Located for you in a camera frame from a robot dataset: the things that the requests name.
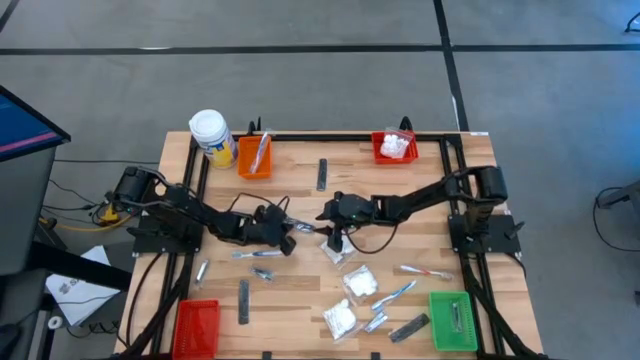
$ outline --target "computer monitor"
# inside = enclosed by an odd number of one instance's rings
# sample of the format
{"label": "computer monitor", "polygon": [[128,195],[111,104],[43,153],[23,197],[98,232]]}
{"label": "computer monitor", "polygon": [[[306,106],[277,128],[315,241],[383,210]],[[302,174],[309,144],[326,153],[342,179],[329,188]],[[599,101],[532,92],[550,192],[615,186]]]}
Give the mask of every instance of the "computer monitor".
{"label": "computer monitor", "polygon": [[69,141],[69,134],[0,85],[0,161]]}

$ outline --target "concrete floor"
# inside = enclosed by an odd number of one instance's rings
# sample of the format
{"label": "concrete floor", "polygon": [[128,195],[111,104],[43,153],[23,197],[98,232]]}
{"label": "concrete floor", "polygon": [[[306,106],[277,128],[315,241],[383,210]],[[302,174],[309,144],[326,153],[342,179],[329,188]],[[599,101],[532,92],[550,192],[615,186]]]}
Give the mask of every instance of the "concrete floor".
{"label": "concrete floor", "polygon": [[[0,0],[5,6],[8,0]],[[632,1],[444,0],[452,43],[637,43],[621,30]],[[331,43],[439,44],[430,1],[21,0],[0,48]],[[640,178],[638,52],[455,54],[470,129],[489,131],[522,231],[545,351],[567,359],[637,358],[640,255],[607,248],[591,206],[602,188]],[[234,130],[381,129],[410,116],[455,130],[441,53],[0,57],[0,83],[71,133],[58,158],[158,160],[164,134],[216,108]],[[99,199],[124,165],[57,163],[52,179]],[[47,204],[73,206],[50,188]],[[626,204],[598,214],[605,236],[640,248]],[[131,266],[123,231],[60,231],[71,250],[110,245]],[[96,319],[117,320],[122,302]],[[52,359],[108,356],[115,338],[56,334]],[[65,353],[63,349],[73,349]]]}

